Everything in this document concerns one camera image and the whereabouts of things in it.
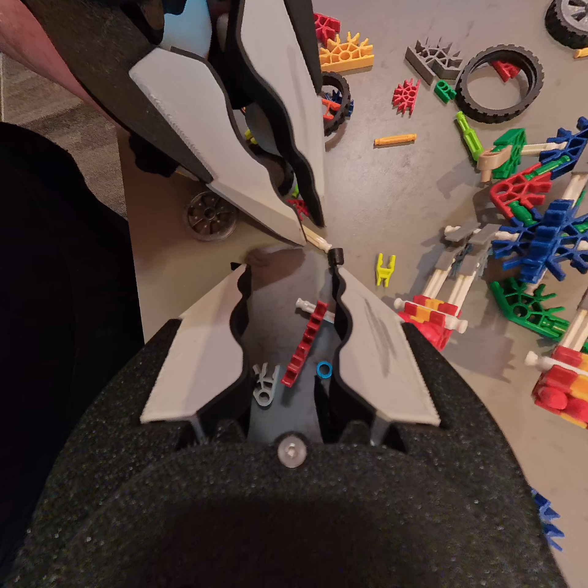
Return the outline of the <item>white plastic rod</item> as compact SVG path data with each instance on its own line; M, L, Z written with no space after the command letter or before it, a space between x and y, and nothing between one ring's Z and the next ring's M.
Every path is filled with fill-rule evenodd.
M324 308L325 312L324 312L324 315L323 315L323 320L324 321L327 321L327 322L329 322L331 324L334 324L334 313L328 311L326 309L327 308L327 305L325 305L324 303L321 303L320 301L318 301L318 303L320 303L319 304L319 306L320 306L319 310L322 309L322 306L325 306L325 308ZM303 300L301 298L298 298L297 299L297 301L296 301L296 307L298 309L300 309L301 311L304 311L304 312L309 313L309 314L315 313L315 311L317 311L317 309L318 309L317 305L312 304L309 301Z
M302 228L307 242L309 242L311 245L317 247L325 253L328 253L331 250L332 245L329 244L325 238L321 237L320 235L313 232L304 225L302 226Z

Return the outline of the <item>grey wheel hub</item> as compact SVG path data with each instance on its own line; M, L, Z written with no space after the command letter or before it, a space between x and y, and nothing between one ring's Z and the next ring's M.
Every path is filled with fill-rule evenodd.
M184 218L194 238L218 242L227 239L236 229L238 209L216 192L203 189L188 202Z

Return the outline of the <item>person's left hand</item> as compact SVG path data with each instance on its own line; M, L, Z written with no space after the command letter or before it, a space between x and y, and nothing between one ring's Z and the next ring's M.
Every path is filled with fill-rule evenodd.
M40 23L22 1L1 1L1 52L62 86L112 122L73 76Z

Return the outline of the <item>lime green plastic rod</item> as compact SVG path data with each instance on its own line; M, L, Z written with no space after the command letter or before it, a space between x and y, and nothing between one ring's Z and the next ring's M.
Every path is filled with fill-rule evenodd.
M480 155L484 152L484 148L475 132L475 130L469 125L465 114L462 111L458 111L456 114L456 122L462 134L462 138L467 146L473 160L477 162Z

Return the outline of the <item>multicoloured construction toy model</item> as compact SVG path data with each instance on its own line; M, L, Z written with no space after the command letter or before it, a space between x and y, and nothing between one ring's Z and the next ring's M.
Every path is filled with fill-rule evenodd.
M476 162L481 181L496 180L490 203L504 224L447 226L445 250L420 295L398 298L401 319L443 350L454 332L464 332L463 303L488 258L515 275L489 283L503 315L554 341L549 355L529 352L525 364L540 371L532 392L536 406L587 429L587 293L572 320L547 307L547 274L562 282L564 265L587 275L587 215L580 214L587 190L587 119L576 132L559 129L547 142L528 144L523 128L510 129Z

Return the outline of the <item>red fan connector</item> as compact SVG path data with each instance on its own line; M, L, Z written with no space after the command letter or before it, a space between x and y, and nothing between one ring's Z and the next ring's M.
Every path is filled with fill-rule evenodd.
M411 116L414 111L420 80L406 79L399 84L393 92L392 105L396 107L397 113Z

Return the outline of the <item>red toothed strip connector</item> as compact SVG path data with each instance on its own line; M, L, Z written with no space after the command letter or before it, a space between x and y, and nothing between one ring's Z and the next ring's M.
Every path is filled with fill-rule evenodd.
M297 349L292 355L290 363L287 365L285 374L281 380L281 383L283 383L283 385L286 387L292 387L293 384L296 382L298 375L304 366L306 357L308 356L311 350L312 343L322 324L325 306L322 306L322 309L319 310L320 303L318 303L318 301L316 303L318 309L317 311L315 311L315 313L311 314L311 317L306 325L305 332L302 336L301 342L298 344Z

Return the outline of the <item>yellow clip connector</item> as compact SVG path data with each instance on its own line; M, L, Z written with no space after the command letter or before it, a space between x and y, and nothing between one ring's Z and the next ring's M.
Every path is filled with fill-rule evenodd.
M390 279L394 273L396 263L396 256L391 255L389 257L388 263L384 264L383 254L379 253L377 262L376 262L376 285L387 288L389 286Z

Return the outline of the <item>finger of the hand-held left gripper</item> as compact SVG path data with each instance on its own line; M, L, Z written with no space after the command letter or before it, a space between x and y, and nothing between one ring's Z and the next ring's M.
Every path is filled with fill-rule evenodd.
M311 221L325 226L322 73L311 1L230 1L226 53L268 119Z
M154 48L129 75L209 171L210 189L276 235L306 244L297 213L282 201L267 168L247 147L207 61Z

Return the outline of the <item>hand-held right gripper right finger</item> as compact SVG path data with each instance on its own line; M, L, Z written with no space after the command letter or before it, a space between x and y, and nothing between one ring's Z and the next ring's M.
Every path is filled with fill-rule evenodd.
M332 267L334 351L330 381L332 415L343 425L386 423L440 426L427 384L399 315L342 266Z

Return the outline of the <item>orange half-circle connector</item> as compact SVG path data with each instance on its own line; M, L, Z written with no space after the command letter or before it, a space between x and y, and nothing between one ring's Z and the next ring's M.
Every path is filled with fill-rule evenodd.
M319 47L319 62L322 72L343 73L373 65L373 45L369 39L359 40L360 33L348 31L346 40L336 34L334 40L327 40L326 47Z

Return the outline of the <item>blue snowflake connector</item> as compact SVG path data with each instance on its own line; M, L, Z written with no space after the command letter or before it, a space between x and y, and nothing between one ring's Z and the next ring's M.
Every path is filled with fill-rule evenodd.
M560 515L553 510L551 501L536 489L531 488L531 494L537 507L541 527L548 544L557 551L562 552L563 548L556 542L556 539L564 539L565 535L555 524L555 521L560 518Z

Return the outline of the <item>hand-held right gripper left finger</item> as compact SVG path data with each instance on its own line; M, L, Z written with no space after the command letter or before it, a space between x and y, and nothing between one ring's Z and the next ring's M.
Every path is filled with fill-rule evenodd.
M220 421L246 415L252 380L242 336L251 293L251 268L239 265L182 313L141 423L198 421L203 440Z

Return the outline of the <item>grey half-circle connector stack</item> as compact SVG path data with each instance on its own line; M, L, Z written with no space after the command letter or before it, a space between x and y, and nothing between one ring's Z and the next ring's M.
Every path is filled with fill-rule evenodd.
M441 81L459 77L463 62L459 54L452 51L452 42L418 40L414 47L407 47L405 58L425 83L432 85L436 77Z

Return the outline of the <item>black rubber tyre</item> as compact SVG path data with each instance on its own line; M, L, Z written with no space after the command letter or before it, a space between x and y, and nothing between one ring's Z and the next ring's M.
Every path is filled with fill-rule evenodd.
M325 88L325 87L332 88L332 92L333 92L333 90L338 90L338 91L342 92L343 100L348 99L348 97L351 97L350 87L349 87L347 80L336 72L323 72L322 73L322 88ZM320 92L321 99L327 98L327 99L331 100L332 92L321 91ZM339 129L339 127L342 125L342 123L347 120L345 118L345 111L346 110L347 110L346 104L345 104L345 102L343 102L343 104L341 105L341 107L339 109L339 112L335 115L334 120L328 122L327 124L324 124L324 122L323 122L325 137L328 137L328 136L334 134Z
M468 89L471 74L481 66L494 61L510 63L518 67L527 78L527 92L518 103L505 109L491 109L477 103ZM538 58L526 48L514 45L497 45L475 55L462 69L457 80L455 102L470 119L480 123L502 123L511 121L524 112L537 98L543 87L545 74Z

